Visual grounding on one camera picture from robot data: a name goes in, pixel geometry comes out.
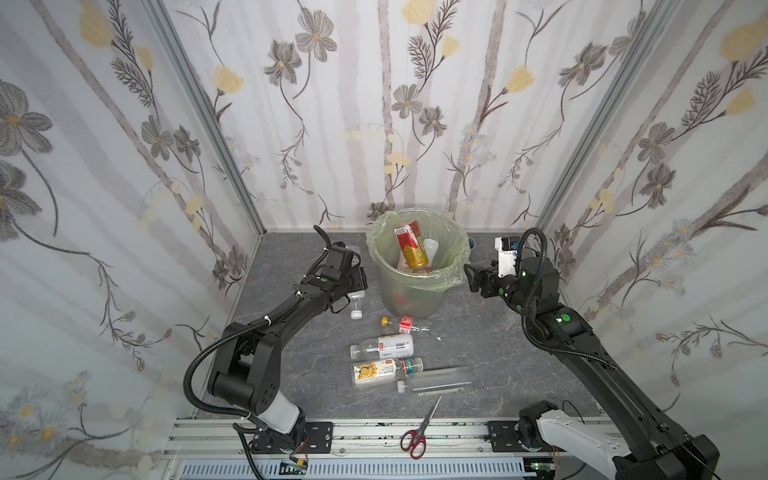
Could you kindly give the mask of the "sunflower label bottle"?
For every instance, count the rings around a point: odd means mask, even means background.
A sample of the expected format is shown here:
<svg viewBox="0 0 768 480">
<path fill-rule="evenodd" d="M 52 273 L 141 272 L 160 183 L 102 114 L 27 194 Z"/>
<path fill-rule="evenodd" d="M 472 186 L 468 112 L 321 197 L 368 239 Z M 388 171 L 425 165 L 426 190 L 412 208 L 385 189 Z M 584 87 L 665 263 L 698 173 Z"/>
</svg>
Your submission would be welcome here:
<svg viewBox="0 0 768 480">
<path fill-rule="evenodd" d="M 420 357 L 388 358 L 359 363 L 352 366 L 352 385 L 367 388 L 404 381 L 408 376 L 424 370 Z"/>
</svg>

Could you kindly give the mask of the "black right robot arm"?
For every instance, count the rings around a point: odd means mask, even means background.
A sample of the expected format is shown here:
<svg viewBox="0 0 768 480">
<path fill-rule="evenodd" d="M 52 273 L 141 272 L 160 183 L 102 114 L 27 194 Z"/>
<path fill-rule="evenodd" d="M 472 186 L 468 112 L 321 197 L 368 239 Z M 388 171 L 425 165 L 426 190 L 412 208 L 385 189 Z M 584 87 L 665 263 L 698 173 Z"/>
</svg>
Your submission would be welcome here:
<svg viewBox="0 0 768 480">
<path fill-rule="evenodd" d="M 467 264 L 472 292 L 499 298 L 521 319 L 537 349 L 566 366 L 598 402 L 620 436 L 613 438 L 568 417 L 551 402 L 522 409 L 515 426 L 528 451 L 563 450 L 609 479 L 714 479 L 720 453 L 659 408 L 620 368 L 590 324 L 559 300 L 560 275 L 538 228 L 495 240 L 490 266 Z"/>
</svg>

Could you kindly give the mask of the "red cap white bottle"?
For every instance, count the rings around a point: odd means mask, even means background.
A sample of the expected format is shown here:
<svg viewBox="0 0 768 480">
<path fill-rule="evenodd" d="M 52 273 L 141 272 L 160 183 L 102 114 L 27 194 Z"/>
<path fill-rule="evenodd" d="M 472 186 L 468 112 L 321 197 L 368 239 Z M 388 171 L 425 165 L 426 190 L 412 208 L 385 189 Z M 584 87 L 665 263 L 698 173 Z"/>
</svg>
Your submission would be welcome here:
<svg viewBox="0 0 768 480">
<path fill-rule="evenodd" d="M 431 238 L 425 238 L 423 240 L 423 249 L 427 256 L 427 268 L 432 268 L 434 259 L 439 250 L 439 242 Z"/>
</svg>

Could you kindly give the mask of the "clear square bottle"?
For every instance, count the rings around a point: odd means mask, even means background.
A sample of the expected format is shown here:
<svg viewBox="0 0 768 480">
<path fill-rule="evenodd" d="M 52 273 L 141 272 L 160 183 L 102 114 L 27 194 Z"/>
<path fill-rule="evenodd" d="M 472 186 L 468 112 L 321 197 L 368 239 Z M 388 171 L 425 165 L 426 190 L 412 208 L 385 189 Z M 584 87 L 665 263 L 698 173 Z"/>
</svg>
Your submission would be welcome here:
<svg viewBox="0 0 768 480">
<path fill-rule="evenodd" d="M 415 372 L 405 380 L 396 382 L 400 394 L 413 393 L 417 396 L 458 393 L 472 385 L 468 367 L 449 367 Z"/>
</svg>

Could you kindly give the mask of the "yellow tea bottle red label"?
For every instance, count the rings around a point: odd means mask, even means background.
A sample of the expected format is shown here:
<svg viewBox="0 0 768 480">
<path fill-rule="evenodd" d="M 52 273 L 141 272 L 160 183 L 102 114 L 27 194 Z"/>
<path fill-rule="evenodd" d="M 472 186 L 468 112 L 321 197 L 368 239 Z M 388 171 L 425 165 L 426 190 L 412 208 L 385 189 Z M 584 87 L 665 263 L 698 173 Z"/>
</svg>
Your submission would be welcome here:
<svg viewBox="0 0 768 480">
<path fill-rule="evenodd" d="M 406 265 L 412 270 L 425 268 L 429 264 L 429 258 L 418 221 L 404 223 L 396 227 L 394 233 Z"/>
</svg>

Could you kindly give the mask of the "clear bottle red white label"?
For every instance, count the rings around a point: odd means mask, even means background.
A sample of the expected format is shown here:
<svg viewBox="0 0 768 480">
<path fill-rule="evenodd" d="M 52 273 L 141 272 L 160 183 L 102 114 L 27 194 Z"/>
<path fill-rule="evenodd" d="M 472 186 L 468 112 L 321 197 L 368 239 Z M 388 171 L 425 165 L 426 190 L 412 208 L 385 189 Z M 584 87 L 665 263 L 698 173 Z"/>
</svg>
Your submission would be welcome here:
<svg viewBox="0 0 768 480">
<path fill-rule="evenodd" d="M 359 290 L 349 294 L 350 299 L 350 317 L 352 320 L 363 318 L 363 306 L 365 301 L 365 291 Z"/>
</svg>

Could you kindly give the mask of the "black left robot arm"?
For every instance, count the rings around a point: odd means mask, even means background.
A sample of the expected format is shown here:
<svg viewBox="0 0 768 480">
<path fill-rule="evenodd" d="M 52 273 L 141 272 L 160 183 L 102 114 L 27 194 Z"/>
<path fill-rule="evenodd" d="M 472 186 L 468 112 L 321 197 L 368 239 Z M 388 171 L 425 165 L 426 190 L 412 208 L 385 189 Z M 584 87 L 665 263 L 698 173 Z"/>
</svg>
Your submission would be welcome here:
<svg viewBox="0 0 768 480">
<path fill-rule="evenodd" d="M 237 417 L 251 428 L 232 424 L 256 479 L 263 475 L 248 436 L 276 438 L 276 446 L 294 453 L 308 441 L 306 415 L 280 391 L 282 351 L 313 318 L 337 314 L 352 303 L 351 294 L 368 288 L 360 253 L 333 242 L 320 226 L 321 255 L 293 286 L 293 293 L 268 313 L 247 324 L 234 322 L 222 337 L 190 362 L 182 380 L 187 401 L 200 411 Z"/>
</svg>

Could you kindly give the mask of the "small yellow cap bottle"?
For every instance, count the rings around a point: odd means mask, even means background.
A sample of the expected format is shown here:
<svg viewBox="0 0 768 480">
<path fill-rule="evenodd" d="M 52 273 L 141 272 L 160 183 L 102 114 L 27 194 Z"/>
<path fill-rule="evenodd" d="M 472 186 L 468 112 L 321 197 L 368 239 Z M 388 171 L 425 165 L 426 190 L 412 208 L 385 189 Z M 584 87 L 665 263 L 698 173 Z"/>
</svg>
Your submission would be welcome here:
<svg viewBox="0 0 768 480">
<path fill-rule="evenodd" d="M 382 317 L 380 325 L 387 331 L 396 332 L 398 334 L 433 334 L 433 328 L 427 321 L 414 319 L 410 316 L 401 316 L 397 318 Z"/>
</svg>

